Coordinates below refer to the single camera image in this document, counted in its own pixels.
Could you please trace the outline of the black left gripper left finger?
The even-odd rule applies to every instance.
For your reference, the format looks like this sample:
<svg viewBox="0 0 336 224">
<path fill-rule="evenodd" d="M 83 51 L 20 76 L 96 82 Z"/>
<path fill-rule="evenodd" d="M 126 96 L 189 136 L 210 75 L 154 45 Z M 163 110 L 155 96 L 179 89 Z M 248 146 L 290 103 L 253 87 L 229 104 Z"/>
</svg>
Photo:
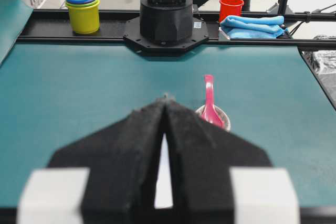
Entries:
<svg viewBox="0 0 336 224">
<path fill-rule="evenodd" d="M 48 167 L 87 167 L 80 205 L 85 223 L 141 223 L 154 213 L 165 102 L 56 150 Z"/>
</svg>

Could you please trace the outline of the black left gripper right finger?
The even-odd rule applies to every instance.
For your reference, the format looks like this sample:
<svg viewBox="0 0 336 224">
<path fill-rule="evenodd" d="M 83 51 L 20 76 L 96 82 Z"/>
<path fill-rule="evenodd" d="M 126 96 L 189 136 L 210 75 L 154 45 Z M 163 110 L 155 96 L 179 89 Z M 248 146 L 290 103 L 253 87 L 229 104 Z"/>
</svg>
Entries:
<svg viewBox="0 0 336 224">
<path fill-rule="evenodd" d="M 266 151 L 174 102 L 165 104 L 174 209 L 180 223 L 233 223 L 229 169 L 270 167 Z"/>
</svg>

